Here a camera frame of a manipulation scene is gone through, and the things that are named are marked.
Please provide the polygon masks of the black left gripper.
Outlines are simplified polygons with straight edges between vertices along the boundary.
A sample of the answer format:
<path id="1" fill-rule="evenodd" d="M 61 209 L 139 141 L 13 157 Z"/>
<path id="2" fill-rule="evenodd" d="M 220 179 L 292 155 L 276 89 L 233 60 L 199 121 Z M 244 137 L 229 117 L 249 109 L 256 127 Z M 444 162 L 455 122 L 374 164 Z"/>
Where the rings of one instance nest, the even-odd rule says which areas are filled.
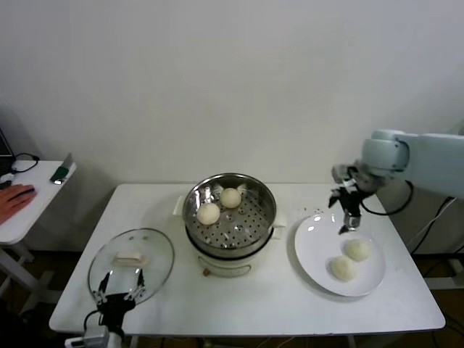
<path id="1" fill-rule="evenodd" d="M 92 291 L 97 309 L 101 313 L 103 326 L 122 326 L 125 314 L 136 306 L 135 300 L 145 292 L 144 272 L 140 270 L 137 275 L 136 286 L 128 293 L 110 294 L 106 297 L 106 289 L 111 273 L 107 272 L 100 281 L 98 289 Z"/>

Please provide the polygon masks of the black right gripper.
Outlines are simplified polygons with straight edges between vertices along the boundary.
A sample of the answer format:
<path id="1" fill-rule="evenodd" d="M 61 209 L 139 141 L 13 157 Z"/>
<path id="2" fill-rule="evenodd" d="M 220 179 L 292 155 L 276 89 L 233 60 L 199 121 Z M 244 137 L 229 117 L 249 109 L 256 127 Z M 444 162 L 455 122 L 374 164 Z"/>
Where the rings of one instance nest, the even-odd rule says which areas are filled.
<path id="1" fill-rule="evenodd" d="M 339 234 L 357 231 L 360 227 L 360 206 L 364 199 L 374 195 L 379 189 L 379 177 L 372 174 L 366 165 L 340 165 L 339 188 L 333 188 L 328 201 L 328 207 L 344 197 L 343 224 Z"/>

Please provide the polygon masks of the bare person hand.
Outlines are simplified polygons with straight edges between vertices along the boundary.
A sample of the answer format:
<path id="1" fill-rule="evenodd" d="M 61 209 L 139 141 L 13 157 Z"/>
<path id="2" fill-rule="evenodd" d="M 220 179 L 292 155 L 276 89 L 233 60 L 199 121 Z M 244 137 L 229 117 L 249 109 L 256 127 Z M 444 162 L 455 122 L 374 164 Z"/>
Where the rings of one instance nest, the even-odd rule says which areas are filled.
<path id="1" fill-rule="evenodd" d="M 36 190 L 32 185 L 13 185 L 1 190 L 0 224 L 29 205 L 35 197 Z"/>

